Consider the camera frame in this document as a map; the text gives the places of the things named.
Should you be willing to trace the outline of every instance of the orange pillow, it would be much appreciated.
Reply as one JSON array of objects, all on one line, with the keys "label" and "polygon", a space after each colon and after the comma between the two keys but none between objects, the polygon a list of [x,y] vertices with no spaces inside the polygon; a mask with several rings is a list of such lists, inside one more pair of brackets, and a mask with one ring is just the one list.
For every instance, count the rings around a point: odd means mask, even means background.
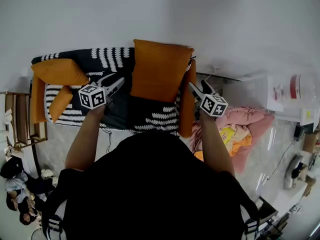
[{"label": "orange pillow", "polygon": [[30,114],[33,124],[46,122],[45,116],[45,82],[43,82],[35,74],[33,75],[31,101],[30,101]]},{"label": "orange pillow", "polygon": [[49,107],[49,112],[53,122],[57,121],[58,118],[62,115],[62,113],[70,103],[72,97],[73,94],[71,93],[69,88],[67,86],[62,87]]},{"label": "orange pillow", "polygon": [[46,84],[84,86],[89,79],[79,66],[69,58],[53,58],[31,66],[33,72]]},{"label": "orange pillow", "polygon": [[174,102],[194,51],[182,45],[134,39],[135,66],[131,95]]},{"label": "orange pillow", "polygon": [[188,83],[196,84],[196,61],[191,60],[191,67],[184,74],[181,83],[181,102],[179,116],[179,134],[189,138],[192,134],[192,125],[195,120],[195,97],[189,91]]}]

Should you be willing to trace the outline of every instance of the black and white striped blanket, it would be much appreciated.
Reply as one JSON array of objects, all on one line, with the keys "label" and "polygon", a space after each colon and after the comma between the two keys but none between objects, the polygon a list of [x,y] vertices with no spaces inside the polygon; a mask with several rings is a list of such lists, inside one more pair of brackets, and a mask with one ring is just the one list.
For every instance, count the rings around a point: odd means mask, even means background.
[{"label": "black and white striped blanket", "polygon": [[[115,78],[125,78],[125,84],[112,97],[112,107],[109,111],[105,111],[101,127],[133,132],[155,130],[178,135],[180,92],[178,92],[175,102],[172,103],[130,96],[132,72],[135,67],[134,48],[93,48],[65,51],[36,57],[31,63],[35,64],[56,58],[74,60],[89,77],[90,83],[97,82],[112,73],[116,73]],[[102,81],[102,86],[107,85],[107,82]],[[46,85],[44,109],[49,122],[52,122],[49,107],[62,87],[62,85]],[[80,104],[78,90],[81,86],[72,85],[69,88],[73,98],[55,124],[79,127],[88,110]]]}]

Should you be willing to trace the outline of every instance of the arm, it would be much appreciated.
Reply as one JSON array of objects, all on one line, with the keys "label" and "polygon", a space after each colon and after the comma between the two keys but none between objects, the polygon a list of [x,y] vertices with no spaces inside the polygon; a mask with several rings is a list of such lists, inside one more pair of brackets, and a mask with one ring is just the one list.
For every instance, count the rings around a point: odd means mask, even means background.
[{"label": "arm", "polygon": [[213,117],[200,110],[204,162],[217,172],[235,175],[234,166]]},{"label": "arm", "polygon": [[84,171],[95,162],[100,120],[105,105],[90,110],[66,156],[65,168]]}]

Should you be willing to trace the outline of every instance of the floor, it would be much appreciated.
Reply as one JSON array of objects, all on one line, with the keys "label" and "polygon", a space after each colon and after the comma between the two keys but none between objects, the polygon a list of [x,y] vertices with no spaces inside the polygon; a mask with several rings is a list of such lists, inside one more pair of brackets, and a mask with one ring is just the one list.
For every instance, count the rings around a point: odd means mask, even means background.
[{"label": "floor", "polygon": [[[198,77],[197,85],[204,76]],[[211,81],[215,88],[226,83],[226,81]],[[277,167],[281,156],[288,148],[293,140],[295,123],[283,120],[274,120],[272,126],[261,137],[258,143],[251,151],[243,173],[237,173],[236,178],[254,200],[261,195],[271,204],[277,197],[278,192],[283,188],[283,179],[287,166],[289,165],[294,154],[298,153],[304,139],[293,144],[285,153],[278,169],[264,186],[257,191],[257,185],[261,174],[271,176],[274,169]],[[36,151],[39,164],[42,168],[50,168],[56,175],[64,168],[65,159],[68,150],[75,139],[79,128],[74,126],[47,124],[48,141],[41,142],[36,145]],[[111,134],[110,151],[112,151],[122,140],[132,135],[130,132],[114,130]],[[188,146],[189,140],[181,138]],[[96,159],[102,157],[109,146],[109,135],[102,130],[99,132],[97,143]]]}]

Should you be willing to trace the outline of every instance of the tiled floor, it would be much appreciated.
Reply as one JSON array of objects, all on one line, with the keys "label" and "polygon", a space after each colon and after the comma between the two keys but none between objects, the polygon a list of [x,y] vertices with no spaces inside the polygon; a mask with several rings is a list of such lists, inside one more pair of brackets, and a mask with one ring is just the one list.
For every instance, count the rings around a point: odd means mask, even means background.
[{"label": "tiled floor", "polygon": [[[47,129],[48,141],[36,145],[38,160],[40,166],[49,167],[56,174],[59,174],[64,168],[66,155],[79,128],[48,123]],[[295,123],[275,120],[272,127],[266,131],[251,151],[244,172],[236,174],[236,178],[252,199],[256,198],[256,188],[261,174],[269,176],[272,174],[282,154],[292,142],[294,130]],[[131,134],[124,131],[112,131],[110,151]],[[188,145],[188,139],[183,139],[183,141]],[[258,191],[271,204],[283,188],[286,168],[294,154],[301,150],[302,143],[303,139],[289,148],[274,175]],[[108,145],[109,135],[100,130],[96,159],[106,153]]]}]

